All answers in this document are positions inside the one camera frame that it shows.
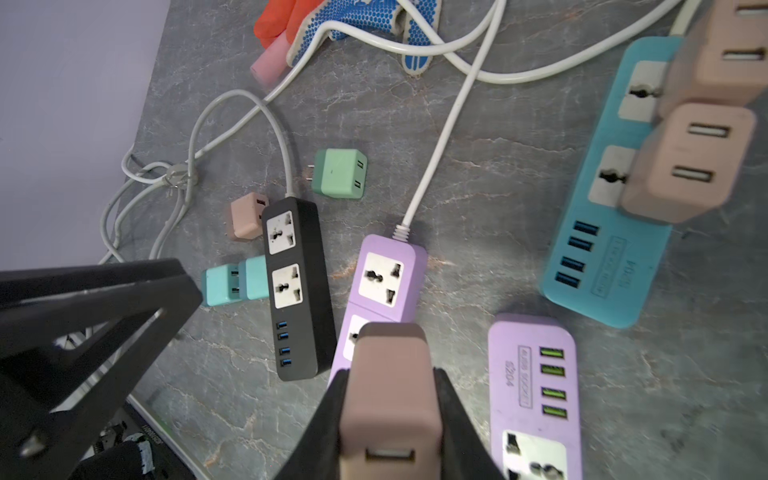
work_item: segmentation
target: orange object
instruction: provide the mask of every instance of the orange object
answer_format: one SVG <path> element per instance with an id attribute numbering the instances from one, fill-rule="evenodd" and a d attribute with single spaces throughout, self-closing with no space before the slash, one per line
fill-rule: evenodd
<path id="1" fill-rule="evenodd" d="M 301 22 L 321 3 L 323 0 L 270 0 L 253 26 L 253 34 L 264 48 L 272 45 L 283 32 L 292 44 Z"/>

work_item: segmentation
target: marble tabletop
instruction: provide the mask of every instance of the marble tabletop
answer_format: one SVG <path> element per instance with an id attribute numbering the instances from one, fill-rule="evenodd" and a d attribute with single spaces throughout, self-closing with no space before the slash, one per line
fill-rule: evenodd
<path id="1" fill-rule="evenodd" d="M 439 31 L 471 30 L 492 0 L 445 0 Z M 594 44 L 657 0 L 512 0 L 489 71 L 523 71 Z M 250 64 L 266 0 L 173 0 L 139 128 L 140 162 L 178 163 L 197 116 L 218 94 L 264 95 Z M 668 15 L 643 35 L 666 35 Z M 475 84 L 416 214 L 429 252 L 417 322 L 488 445 L 487 333 L 499 312 L 559 319 L 578 346 L 584 477 L 757 478 L 768 471 L 768 138 L 758 135 L 730 202 L 677 225 L 637 324 L 613 329 L 545 300 L 537 280 L 626 44 L 532 84 Z M 473 58 L 477 45 L 462 52 Z M 336 328 L 365 235 L 391 235 L 425 169 L 463 74 L 436 58 L 420 78 L 400 58 L 354 39 L 327 43 L 273 103 L 302 198 L 319 208 Z M 768 98 L 754 104 L 766 128 Z M 250 109 L 228 101 L 206 142 Z M 369 158 L 365 196 L 334 200 L 305 180 L 316 151 Z M 164 255 L 199 282 L 203 270 L 263 253 L 234 243 L 223 209 L 250 191 L 285 193 L 280 151 L 259 116 L 199 163 L 194 206 Z M 150 196 L 126 223 L 125 254 L 146 258 L 173 208 Z M 328 381 L 281 382 L 267 300 L 201 307 L 163 351 L 137 395 L 226 480 L 272 478 Z"/>

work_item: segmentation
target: black metal bracket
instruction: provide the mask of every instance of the black metal bracket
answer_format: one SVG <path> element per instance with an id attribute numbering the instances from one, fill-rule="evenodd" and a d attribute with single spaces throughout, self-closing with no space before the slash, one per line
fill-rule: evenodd
<path id="1" fill-rule="evenodd" d="M 0 478 L 67 478 L 201 301 L 178 260 L 0 273 Z M 51 412 L 141 328 L 75 407 Z"/>

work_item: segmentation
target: gray marble surface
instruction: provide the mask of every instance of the gray marble surface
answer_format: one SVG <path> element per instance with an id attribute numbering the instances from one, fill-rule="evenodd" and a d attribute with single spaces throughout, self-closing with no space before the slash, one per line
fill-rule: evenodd
<path id="1" fill-rule="evenodd" d="M 181 162 L 204 106 L 231 88 L 263 94 L 248 68 L 265 0 L 173 0 L 144 107 L 140 161 Z M 491 0 L 443 4 L 457 38 Z M 629 25 L 655 0 L 513 0 L 485 68 L 557 61 Z M 665 35 L 671 16 L 644 35 Z M 553 316 L 578 345 L 584 474 L 608 478 L 758 478 L 768 471 L 768 140 L 766 97 L 732 200 L 675 227 L 637 325 L 612 329 L 549 303 L 537 290 L 568 191 L 626 45 L 555 78 L 476 84 L 416 216 L 429 252 L 418 323 L 488 444 L 487 332 L 498 312 Z M 476 48 L 463 52 L 471 58 Z M 347 39 L 323 46 L 273 102 L 290 138 L 300 196 L 319 207 L 336 328 L 360 243 L 390 235 L 429 160 L 463 75 L 438 58 L 410 78 L 399 57 Z M 200 141 L 250 108 L 216 110 Z M 361 200 L 315 195 L 314 153 L 359 148 L 369 158 Z M 277 142 L 260 116 L 200 162 L 194 207 L 164 255 L 195 280 L 206 268 L 263 252 L 225 237 L 225 206 L 248 191 L 284 194 Z M 129 258 L 146 257 L 173 201 L 137 208 Z M 214 478 L 271 478 L 316 408 L 328 373 L 284 383 L 273 364 L 265 300 L 200 308 L 137 388 Z"/>

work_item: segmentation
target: power strip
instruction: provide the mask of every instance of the power strip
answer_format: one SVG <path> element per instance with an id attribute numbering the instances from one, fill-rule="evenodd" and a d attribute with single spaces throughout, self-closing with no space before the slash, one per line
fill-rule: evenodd
<path id="1" fill-rule="evenodd" d="M 336 345 L 317 206 L 287 197 L 262 222 L 277 375 L 309 379 L 331 366 Z"/>
<path id="2" fill-rule="evenodd" d="M 500 313 L 488 331 L 491 455 L 507 480 L 581 480 L 576 345 L 543 316 Z"/>
<path id="3" fill-rule="evenodd" d="M 609 326 L 637 321 L 672 231 L 618 204 L 681 42 L 640 38 L 624 53 L 540 283 L 549 300 Z"/>
<path id="4" fill-rule="evenodd" d="M 427 252 L 417 245 L 380 235 L 363 239 L 329 385 L 336 372 L 352 365 L 363 325 L 414 320 L 426 270 Z"/>

